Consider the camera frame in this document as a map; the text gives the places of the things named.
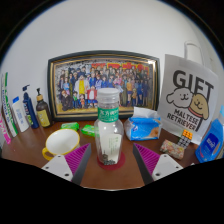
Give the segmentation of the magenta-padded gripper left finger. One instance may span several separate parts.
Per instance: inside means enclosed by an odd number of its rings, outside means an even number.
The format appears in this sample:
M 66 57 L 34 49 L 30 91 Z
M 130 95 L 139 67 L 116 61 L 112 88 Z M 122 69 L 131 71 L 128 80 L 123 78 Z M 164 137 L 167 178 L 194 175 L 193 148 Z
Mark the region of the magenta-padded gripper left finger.
M 43 170 L 48 171 L 67 181 L 80 185 L 84 176 L 88 160 L 91 155 L 91 144 L 85 144 L 67 155 L 56 155 Z

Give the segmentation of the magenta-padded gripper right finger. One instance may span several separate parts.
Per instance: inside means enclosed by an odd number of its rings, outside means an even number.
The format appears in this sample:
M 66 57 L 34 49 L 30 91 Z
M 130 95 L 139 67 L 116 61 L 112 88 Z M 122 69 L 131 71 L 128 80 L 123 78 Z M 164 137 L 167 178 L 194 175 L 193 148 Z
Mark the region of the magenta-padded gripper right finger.
M 168 154 L 159 155 L 137 143 L 133 144 L 133 154 L 145 185 L 182 169 Z

